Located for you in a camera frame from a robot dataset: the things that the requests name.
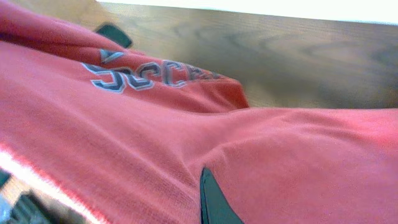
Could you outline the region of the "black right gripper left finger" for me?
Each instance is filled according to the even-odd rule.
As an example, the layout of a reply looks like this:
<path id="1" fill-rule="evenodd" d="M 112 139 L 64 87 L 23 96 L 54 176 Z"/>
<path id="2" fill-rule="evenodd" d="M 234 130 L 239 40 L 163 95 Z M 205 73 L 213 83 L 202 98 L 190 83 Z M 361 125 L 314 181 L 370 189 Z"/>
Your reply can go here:
<path id="1" fill-rule="evenodd" d="M 56 224 L 53 215 L 32 192 L 22 192 L 15 202 L 1 196 L 1 224 Z"/>

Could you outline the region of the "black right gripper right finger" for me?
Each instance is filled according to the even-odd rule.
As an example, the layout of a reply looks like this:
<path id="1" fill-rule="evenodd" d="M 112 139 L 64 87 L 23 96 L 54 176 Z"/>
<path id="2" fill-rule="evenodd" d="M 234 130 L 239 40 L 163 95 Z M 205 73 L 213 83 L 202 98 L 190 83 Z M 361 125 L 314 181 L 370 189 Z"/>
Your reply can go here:
<path id="1" fill-rule="evenodd" d="M 200 205 L 202 224 L 243 224 L 207 168 L 202 170 L 200 177 Z"/>

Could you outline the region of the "red soccer t-shirt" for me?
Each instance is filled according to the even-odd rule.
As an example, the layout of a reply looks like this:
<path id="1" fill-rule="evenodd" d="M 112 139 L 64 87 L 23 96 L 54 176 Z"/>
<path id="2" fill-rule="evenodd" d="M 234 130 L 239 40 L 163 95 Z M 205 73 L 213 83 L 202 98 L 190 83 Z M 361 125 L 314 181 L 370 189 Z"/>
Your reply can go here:
<path id="1" fill-rule="evenodd" d="M 397 110 L 252 108 L 240 82 L 1 2 L 1 169 L 91 221 L 396 223 Z"/>

